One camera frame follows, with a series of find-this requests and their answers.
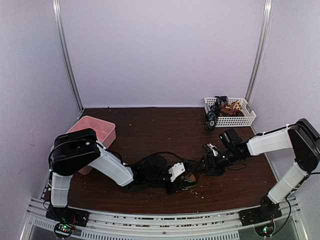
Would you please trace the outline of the right arm base board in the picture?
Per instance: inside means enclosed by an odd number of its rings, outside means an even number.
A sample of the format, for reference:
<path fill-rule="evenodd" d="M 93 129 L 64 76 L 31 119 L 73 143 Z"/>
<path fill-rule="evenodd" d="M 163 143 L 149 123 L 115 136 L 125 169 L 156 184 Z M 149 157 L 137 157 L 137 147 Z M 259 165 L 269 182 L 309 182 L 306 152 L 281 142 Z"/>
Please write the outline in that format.
<path fill-rule="evenodd" d="M 269 237 L 275 231 L 275 219 L 282 216 L 280 209 L 276 209 L 265 215 L 261 207 L 253 207 L 241 210 L 239 218 L 243 227 L 253 226 L 255 233 L 260 237 Z"/>

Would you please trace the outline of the brown green patterned tie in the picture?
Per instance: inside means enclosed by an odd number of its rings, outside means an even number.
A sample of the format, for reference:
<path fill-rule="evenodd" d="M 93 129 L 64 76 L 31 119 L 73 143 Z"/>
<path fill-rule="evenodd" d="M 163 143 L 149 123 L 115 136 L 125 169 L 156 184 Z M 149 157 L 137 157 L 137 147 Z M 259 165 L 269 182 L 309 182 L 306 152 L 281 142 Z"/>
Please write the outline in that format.
<path fill-rule="evenodd" d="M 178 177 L 178 190 L 186 191 L 192 189 L 198 185 L 199 174 L 192 173 L 190 171 L 184 172 Z"/>

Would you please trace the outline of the aluminium frame post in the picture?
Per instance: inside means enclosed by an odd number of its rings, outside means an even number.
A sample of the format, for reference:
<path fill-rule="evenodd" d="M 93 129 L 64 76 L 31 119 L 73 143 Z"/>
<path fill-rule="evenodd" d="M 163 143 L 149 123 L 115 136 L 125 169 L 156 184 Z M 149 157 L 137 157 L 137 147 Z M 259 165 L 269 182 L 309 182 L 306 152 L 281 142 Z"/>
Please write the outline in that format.
<path fill-rule="evenodd" d="M 262 60 L 267 47 L 267 41 L 268 41 L 268 36 L 270 32 L 272 8 L 273 8 L 273 1 L 265 0 L 262 21 L 260 26 L 258 45 L 257 45 L 256 54 L 254 58 L 253 68 L 252 68 L 250 79 L 249 79 L 249 84 L 245 94 L 245 99 L 249 104 L 253 103 L 254 95 L 258 86 L 260 72 L 262 69 Z"/>
<path fill-rule="evenodd" d="M 61 1 L 53 0 L 52 7 L 53 7 L 53 14 L 54 14 L 56 27 L 58 31 L 60 46 L 62 50 L 62 58 L 63 58 L 64 66 L 66 69 L 68 81 L 70 83 L 71 91 L 76 101 L 77 108 L 80 112 L 82 112 L 84 110 L 84 107 L 80 98 L 79 90 L 76 84 L 72 63 L 71 63 L 71 59 L 68 51 L 67 40 L 66 40 L 64 24 L 63 24 L 63 17 L 61 12 Z"/>

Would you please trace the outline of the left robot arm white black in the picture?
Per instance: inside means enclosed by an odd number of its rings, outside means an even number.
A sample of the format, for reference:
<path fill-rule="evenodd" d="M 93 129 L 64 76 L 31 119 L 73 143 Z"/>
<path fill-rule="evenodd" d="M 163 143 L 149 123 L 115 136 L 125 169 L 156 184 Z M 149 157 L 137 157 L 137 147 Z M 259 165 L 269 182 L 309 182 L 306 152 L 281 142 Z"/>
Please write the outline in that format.
<path fill-rule="evenodd" d="M 195 187 L 199 181 L 197 162 L 170 151 L 152 153 L 128 164 L 97 139 L 92 128 L 66 133 L 54 140 L 48 156 L 50 170 L 50 207 L 61 222 L 72 218 L 68 194 L 73 175 L 92 167 L 112 179 L 118 186 L 136 192 L 145 188 L 164 189 L 167 194 Z"/>

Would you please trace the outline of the navy floral tie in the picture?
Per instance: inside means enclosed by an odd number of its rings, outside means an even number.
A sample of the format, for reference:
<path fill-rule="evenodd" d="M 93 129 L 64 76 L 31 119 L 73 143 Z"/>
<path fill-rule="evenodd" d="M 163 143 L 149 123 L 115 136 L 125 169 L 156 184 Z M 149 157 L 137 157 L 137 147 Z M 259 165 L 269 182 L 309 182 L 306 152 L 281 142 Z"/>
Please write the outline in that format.
<path fill-rule="evenodd" d="M 228 97 L 216 96 L 215 103 L 209 105 L 205 103 L 205 109 L 207 110 L 205 115 L 205 129 L 207 131 L 213 131 L 216 128 L 218 118 L 220 116 L 221 107 L 225 107 L 228 103 Z"/>

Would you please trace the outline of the right aluminium frame post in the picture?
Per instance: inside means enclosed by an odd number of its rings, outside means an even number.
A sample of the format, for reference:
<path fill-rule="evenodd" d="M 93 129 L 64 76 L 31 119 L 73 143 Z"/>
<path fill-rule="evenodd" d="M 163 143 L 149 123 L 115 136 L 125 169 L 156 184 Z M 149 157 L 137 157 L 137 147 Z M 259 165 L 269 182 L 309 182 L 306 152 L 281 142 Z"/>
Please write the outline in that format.
<path fill-rule="evenodd" d="M 262 60 L 267 47 L 267 41 L 268 41 L 268 36 L 270 32 L 272 8 L 273 8 L 273 1 L 265 0 L 262 21 L 260 26 L 258 45 L 257 45 L 256 54 L 254 58 L 253 68 L 252 68 L 250 79 L 249 79 L 249 84 L 245 94 L 245 99 L 249 104 L 253 103 L 254 95 L 258 86 L 260 72 L 262 69 Z"/>

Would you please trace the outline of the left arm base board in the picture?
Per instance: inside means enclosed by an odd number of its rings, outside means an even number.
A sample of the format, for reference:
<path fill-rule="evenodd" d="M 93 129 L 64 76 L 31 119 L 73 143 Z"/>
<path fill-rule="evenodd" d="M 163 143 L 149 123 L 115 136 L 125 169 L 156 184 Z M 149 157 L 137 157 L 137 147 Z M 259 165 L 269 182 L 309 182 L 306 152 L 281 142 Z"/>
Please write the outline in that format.
<path fill-rule="evenodd" d="M 45 216 L 57 221 L 53 227 L 53 232 L 57 237 L 68 238 L 74 233 L 76 227 L 87 226 L 89 215 L 90 213 L 86 210 L 53 207 L 47 210 Z"/>

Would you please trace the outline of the white perforated plastic basket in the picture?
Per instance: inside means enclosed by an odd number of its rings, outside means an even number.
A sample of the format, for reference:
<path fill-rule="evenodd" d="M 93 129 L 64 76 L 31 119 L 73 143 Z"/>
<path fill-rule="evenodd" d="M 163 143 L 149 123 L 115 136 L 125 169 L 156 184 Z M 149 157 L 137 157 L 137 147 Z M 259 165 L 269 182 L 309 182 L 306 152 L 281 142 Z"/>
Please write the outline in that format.
<path fill-rule="evenodd" d="M 215 128 L 250 127 L 257 115 L 244 98 L 223 96 L 205 97 L 205 124 L 207 131 Z"/>

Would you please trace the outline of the pink divided organizer box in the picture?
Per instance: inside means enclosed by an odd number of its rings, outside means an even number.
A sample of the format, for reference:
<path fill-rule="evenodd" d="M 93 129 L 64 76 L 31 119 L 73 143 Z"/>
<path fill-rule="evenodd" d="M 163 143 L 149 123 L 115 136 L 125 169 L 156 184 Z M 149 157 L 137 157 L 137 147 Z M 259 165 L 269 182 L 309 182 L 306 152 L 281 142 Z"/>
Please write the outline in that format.
<path fill-rule="evenodd" d="M 85 169 L 97 169 L 107 175 L 120 166 L 121 159 L 108 150 L 116 140 L 116 125 L 92 116 L 84 116 L 69 131 L 54 140 L 48 161 L 54 176 L 71 178 Z"/>

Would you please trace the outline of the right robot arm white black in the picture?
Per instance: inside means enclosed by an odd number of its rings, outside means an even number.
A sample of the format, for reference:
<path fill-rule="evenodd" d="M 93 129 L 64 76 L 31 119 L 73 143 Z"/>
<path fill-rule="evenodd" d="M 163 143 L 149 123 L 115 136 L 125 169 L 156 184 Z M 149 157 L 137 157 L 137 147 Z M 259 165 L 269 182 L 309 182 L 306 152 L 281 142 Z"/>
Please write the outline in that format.
<path fill-rule="evenodd" d="M 289 161 L 285 164 L 287 170 L 282 171 L 277 183 L 260 200 L 256 216 L 261 221 L 268 220 L 279 203 L 296 191 L 320 163 L 320 134 L 306 118 L 247 140 L 230 128 L 219 139 L 226 149 L 224 152 L 211 143 L 203 146 L 206 153 L 199 162 L 203 175 L 221 176 L 234 162 L 260 155 L 266 155 L 271 164 L 277 163 L 276 157 Z"/>

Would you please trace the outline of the aluminium front rail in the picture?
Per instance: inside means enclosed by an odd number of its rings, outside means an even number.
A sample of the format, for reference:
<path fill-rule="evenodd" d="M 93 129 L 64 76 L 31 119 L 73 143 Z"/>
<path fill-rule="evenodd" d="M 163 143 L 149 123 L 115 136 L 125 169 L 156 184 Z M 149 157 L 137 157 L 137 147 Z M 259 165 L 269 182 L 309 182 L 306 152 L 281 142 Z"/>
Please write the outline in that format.
<path fill-rule="evenodd" d="M 57 221 L 46 218 L 42 199 L 30 200 L 21 240 L 307 240 L 301 211 L 295 198 L 280 203 L 282 216 L 274 220 L 275 231 L 258 236 L 252 225 L 242 226 L 240 209 L 186 214 L 129 214 L 89 210 L 85 227 L 60 238 Z"/>

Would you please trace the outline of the brown patterned tie in basket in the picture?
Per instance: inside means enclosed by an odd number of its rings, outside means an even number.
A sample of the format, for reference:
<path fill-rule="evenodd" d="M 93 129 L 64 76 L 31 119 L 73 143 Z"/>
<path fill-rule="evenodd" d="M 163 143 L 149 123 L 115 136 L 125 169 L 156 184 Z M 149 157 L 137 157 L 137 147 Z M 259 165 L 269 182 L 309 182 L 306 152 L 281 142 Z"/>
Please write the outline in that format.
<path fill-rule="evenodd" d="M 224 107 L 220 107 L 219 109 L 220 117 L 244 117 L 244 114 L 241 110 L 232 110 Z"/>

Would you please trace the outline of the yellow patterned tie in basket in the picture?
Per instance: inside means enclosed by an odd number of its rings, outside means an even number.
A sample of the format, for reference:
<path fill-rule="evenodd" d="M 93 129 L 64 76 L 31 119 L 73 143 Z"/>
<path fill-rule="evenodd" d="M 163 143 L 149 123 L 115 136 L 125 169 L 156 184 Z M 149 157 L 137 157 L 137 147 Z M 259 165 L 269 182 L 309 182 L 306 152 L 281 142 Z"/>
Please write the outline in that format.
<path fill-rule="evenodd" d="M 231 109 L 231 110 L 237 110 L 237 111 L 240 111 L 242 109 L 241 103 L 239 100 L 236 100 L 236 101 L 233 101 L 232 103 L 229 103 L 226 108 Z"/>

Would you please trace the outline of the left aluminium frame post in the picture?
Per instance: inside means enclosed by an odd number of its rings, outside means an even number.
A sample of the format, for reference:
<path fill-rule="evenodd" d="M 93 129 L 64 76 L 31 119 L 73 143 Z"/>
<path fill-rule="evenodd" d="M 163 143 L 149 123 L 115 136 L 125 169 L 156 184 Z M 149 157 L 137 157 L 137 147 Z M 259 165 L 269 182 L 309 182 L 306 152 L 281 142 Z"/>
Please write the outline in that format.
<path fill-rule="evenodd" d="M 80 112 L 82 112 L 84 110 L 84 107 L 80 98 L 79 90 L 76 84 L 72 63 L 71 63 L 71 59 L 68 51 L 67 40 L 66 40 L 64 24 L 63 24 L 63 17 L 61 12 L 61 1 L 53 0 L 52 7 L 53 7 L 53 14 L 54 14 L 56 27 L 58 31 L 60 46 L 62 50 L 62 58 L 63 58 L 64 66 L 66 69 L 68 81 L 70 83 L 71 91 L 76 101 L 77 108 Z"/>

